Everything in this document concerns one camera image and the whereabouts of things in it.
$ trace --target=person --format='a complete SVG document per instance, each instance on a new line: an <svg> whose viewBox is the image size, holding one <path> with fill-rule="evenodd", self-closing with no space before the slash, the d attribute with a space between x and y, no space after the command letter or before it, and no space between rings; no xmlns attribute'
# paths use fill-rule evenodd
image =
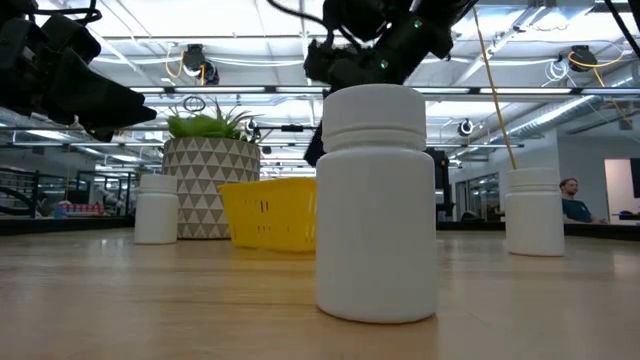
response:
<svg viewBox="0 0 640 360"><path fill-rule="evenodd" d="M560 182L560 190L562 191L562 213L564 214L565 223L607 223L605 219L601 219L591 215L591 212L584 202L574 199L574 197L578 193L578 180L576 180L575 178L562 180Z"/></svg>

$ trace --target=ceiling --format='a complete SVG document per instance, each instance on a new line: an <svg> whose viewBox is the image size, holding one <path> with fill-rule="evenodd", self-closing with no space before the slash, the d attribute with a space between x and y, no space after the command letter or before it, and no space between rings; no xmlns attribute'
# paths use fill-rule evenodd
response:
<svg viewBox="0 0 640 360"><path fill-rule="evenodd" d="M303 10L321 17L322 0L279 0L287 7ZM86 7L88 0L38 1L41 9ZM569 72L558 81L551 81L550 67L559 55L566 55L572 45L588 45L600 63L618 59L601 69L605 82L607 74L632 61L637 61L624 41L611 14L602 11L601 4L584 0L558 0L558 7L548 8L532 20L522 32L510 31L523 14L530 14L528 2L522 0L487 0L479 3L480 28L486 46L494 46L490 61L496 86L554 87L593 86L592 72ZM91 67L98 73L123 85L176 86L198 84L198 80L184 72L172 78L165 69L165 59L173 72L179 68L179 53L187 44L203 44L205 53L214 61L220 73L220 86L238 85L310 85L302 69L305 49L311 38L322 39L325 30L309 21L281 13L266 0L98 0L103 19L89 25L102 45L102 53ZM638 35L631 14L621 8L627 27ZM38 17L42 24L46 17ZM427 57L407 81L410 86L481 86L489 85L485 67L479 62L481 48L473 21L468 14L453 28L456 35L451 61ZM338 43L345 40L338 37ZM256 121L263 126L282 124L315 125L322 116L322 100L314 97L282 97L277 95L220 95L223 110L229 111L240 103L236 111L250 110L260 114ZM503 116L510 122L540 107L547 100L501 101ZM148 101L158 110L156 120L143 126L163 126L170 107L180 109L180 98L149 96ZM592 114L577 122L595 121ZM470 119L475 124L472 136L489 135L498 129L495 105L490 97L481 99L447 98L446 101L428 101L425 114L428 142L466 143L456 131L459 122ZM617 136L614 126L600 126L592 134ZM580 133L585 136L590 131ZM265 143L305 144L312 131L303 133L272 132ZM167 138L164 133L160 140ZM136 141L140 134L127 132L124 141ZM304 146L274 148L269 158L301 158ZM292 166L303 165L303 162ZM297 174L307 170L280 169L278 175Z"/></svg>

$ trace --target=white wall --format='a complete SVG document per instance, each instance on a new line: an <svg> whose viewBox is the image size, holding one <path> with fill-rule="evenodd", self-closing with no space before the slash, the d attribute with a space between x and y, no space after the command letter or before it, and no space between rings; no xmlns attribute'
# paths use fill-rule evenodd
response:
<svg viewBox="0 0 640 360"><path fill-rule="evenodd" d="M526 140L524 148L513 149L518 168L548 167L558 169L558 141L556 131L544 134L544 138ZM500 208L504 210L504 196L507 193L507 171L511 170L511 161L507 149L498 149L489 156L489 162L463 163L462 169L449 172L449 182L455 194L455 183L477 178L484 175L498 173L500 182Z"/></svg>
<svg viewBox="0 0 640 360"><path fill-rule="evenodd" d="M633 225L635 222L620 220L615 213L627 210L640 211L640 199L633 192L631 161L628 159L607 159L604 161L607 181L607 198L609 203L609 222L611 224Z"/></svg>
<svg viewBox="0 0 640 360"><path fill-rule="evenodd" d="M0 167L13 167L25 171L39 170L43 174L75 178L78 170L95 170L95 161L80 153L63 153L60 149L46 148L44 155L31 150L0 150Z"/></svg>
<svg viewBox="0 0 640 360"><path fill-rule="evenodd" d="M640 144L626 137L560 137L558 152L561 177L578 180L576 199L594 216L608 219L605 159L639 158Z"/></svg>

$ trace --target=table surface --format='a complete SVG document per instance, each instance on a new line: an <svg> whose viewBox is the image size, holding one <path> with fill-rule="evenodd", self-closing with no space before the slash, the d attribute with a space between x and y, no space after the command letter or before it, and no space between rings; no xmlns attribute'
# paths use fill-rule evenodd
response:
<svg viewBox="0 0 640 360"><path fill-rule="evenodd" d="M500 232L441 232L438 252L437 316L366 325L316 308L310 254L4 237L0 359L638 359L640 244L568 238L535 258Z"/></svg>

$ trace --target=yellow plastic basket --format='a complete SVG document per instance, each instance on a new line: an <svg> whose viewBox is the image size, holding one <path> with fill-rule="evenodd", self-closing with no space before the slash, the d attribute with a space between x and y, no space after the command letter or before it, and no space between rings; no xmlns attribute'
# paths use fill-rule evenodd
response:
<svg viewBox="0 0 640 360"><path fill-rule="evenodd" d="M316 248L315 179L220 186L236 246L307 252Z"/></svg>

